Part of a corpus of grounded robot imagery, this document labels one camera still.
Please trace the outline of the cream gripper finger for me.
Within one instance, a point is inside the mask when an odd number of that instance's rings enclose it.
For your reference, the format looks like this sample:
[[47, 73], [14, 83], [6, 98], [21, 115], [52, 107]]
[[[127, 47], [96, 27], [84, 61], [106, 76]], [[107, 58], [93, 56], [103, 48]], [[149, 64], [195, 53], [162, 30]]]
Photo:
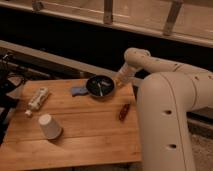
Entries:
[[118, 78], [113, 78], [116, 87], [122, 87], [122, 83]]

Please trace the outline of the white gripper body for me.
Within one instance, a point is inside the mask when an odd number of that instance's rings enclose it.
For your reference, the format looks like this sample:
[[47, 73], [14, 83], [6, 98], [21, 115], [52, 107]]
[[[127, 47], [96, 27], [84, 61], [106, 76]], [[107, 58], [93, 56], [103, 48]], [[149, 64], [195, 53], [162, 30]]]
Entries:
[[133, 80], [136, 71], [136, 68], [124, 63], [120, 70], [116, 73], [115, 78], [118, 78], [122, 85], [125, 85]]

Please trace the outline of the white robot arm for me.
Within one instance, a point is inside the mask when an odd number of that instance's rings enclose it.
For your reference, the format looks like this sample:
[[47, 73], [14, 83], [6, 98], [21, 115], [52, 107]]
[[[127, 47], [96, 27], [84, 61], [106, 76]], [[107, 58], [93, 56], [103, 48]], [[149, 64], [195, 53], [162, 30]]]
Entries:
[[213, 72], [139, 48], [127, 49], [124, 60], [118, 85], [149, 73], [137, 93], [143, 171], [196, 171], [187, 114], [213, 106]]

